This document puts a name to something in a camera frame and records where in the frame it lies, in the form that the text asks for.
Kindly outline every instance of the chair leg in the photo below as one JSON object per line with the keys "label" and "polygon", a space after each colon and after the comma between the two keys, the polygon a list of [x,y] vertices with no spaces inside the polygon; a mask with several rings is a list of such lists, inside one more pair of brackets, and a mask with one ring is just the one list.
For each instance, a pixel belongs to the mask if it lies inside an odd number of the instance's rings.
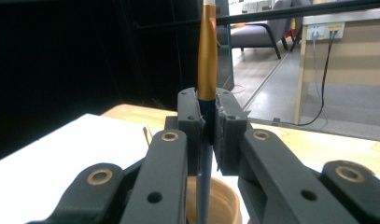
{"label": "chair leg", "polygon": [[282,44],[283,44],[283,47],[285,48],[285,50],[288,50],[289,47],[288,47],[288,42],[286,42],[286,38],[283,37],[283,38],[281,39],[281,41],[282,41]]}
{"label": "chair leg", "polygon": [[277,58],[280,60],[280,59],[281,59],[281,57],[280,57],[280,52],[279,52],[279,49],[277,48],[277,45],[276,45],[275,42],[274,42],[274,51],[276,51]]}
{"label": "chair leg", "polygon": [[297,36],[295,36],[295,40],[292,43],[291,49],[289,51],[293,51],[295,45],[300,43],[301,36],[303,35],[303,27],[301,26],[300,29],[298,30]]}
{"label": "chair leg", "polygon": [[289,36],[291,37],[291,41],[294,43],[294,35],[291,30],[289,30]]}

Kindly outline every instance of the brass ring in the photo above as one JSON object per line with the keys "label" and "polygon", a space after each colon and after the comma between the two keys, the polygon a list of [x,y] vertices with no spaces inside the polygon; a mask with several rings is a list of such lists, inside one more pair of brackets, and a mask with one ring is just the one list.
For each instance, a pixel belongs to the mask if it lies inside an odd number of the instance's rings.
{"label": "brass ring", "polygon": [[[104,175],[103,178],[95,178],[97,175]],[[110,169],[102,168],[93,171],[90,175],[88,175],[87,182],[90,185],[103,185],[107,183],[111,177],[113,177],[113,172]]]}
{"label": "brass ring", "polygon": [[361,172],[348,166],[338,166],[335,168],[335,172],[338,176],[350,182],[361,183],[365,180],[365,177]]}
{"label": "brass ring", "polygon": [[162,140],[165,142],[173,142],[178,138],[177,133],[164,133],[162,135]]}
{"label": "brass ring", "polygon": [[253,137],[257,138],[257,139],[259,139],[261,141],[268,140],[268,139],[271,138],[271,136],[268,133],[264,132],[264,131],[256,131],[256,132],[254,132],[253,133]]}

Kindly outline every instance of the black cable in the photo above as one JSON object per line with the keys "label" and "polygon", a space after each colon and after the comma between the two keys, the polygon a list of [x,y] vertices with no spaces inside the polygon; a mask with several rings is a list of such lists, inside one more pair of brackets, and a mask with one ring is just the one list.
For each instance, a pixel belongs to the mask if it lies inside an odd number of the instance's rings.
{"label": "black cable", "polygon": [[306,123],[302,123],[302,124],[295,124],[295,123],[291,123],[291,122],[279,122],[279,123],[281,123],[281,124],[295,125],[295,126],[306,126],[306,125],[309,125],[309,124],[315,122],[315,120],[317,120],[317,118],[320,116],[321,112],[323,111],[323,107],[324,107],[324,87],[325,87],[325,84],[326,84],[327,69],[329,67],[331,47],[332,47],[332,43],[334,41],[335,35],[337,33],[338,33],[338,31],[334,31],[334,32],[330,31],[329,52],[327,54],[326,64],[324,65],[323,80],[321,82],[321,107],[320,107],[320,110],[318,111],[318,114],[311,121],[306,122]]}

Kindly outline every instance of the round container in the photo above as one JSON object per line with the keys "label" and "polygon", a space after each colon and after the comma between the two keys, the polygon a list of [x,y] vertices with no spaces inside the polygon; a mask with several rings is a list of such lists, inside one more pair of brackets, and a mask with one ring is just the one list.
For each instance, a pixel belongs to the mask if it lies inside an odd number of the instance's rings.
{"label": "round container", "polygon": [[[241,224],[239,198],[224,182],[212,177],[210,186],[208,224]],[[196,177],[187,179],[187,218],[196,223]]]}

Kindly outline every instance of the screw hole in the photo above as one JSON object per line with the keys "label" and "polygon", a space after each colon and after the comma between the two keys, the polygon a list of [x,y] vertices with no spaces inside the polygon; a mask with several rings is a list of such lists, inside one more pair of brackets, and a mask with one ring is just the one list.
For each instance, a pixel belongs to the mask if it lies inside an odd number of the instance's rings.
{"label": "screw hole", "polygon": [[164,133],[162,135],[162,140],[166,142],[173,142],[178,138],[177,133]]}
{"label": "screw hole", "polygon": [[162,201],[162,194],[159,192],[151,192],[147,196],[147,201],[149,203],[159,203],[160,201]]}
{"label": "screw hole", "polygon": [[301,190],[301,195],[304,197],[304,199],[311,202],[314,202],[317,200],[316,194],[310,190],[306,190],[306,189]]}
{"label": "screw hole", "polygon": [[271,138],[271,136],[263,131],[256,131],[253,133],[253,137],[259,139],[259,140],[268,140]]}
{"label": "screw hole", "polygon": [[338,166],[335,172],[338,176],[350,182],[361,183],[365,180],[364,175],[352,167]]}
{"label": "screw hole", "polygon": [[108,182],[113,176],[113,172],[110,169],[98,169],[88,175],[87,182],[90,185],[103,185]]}

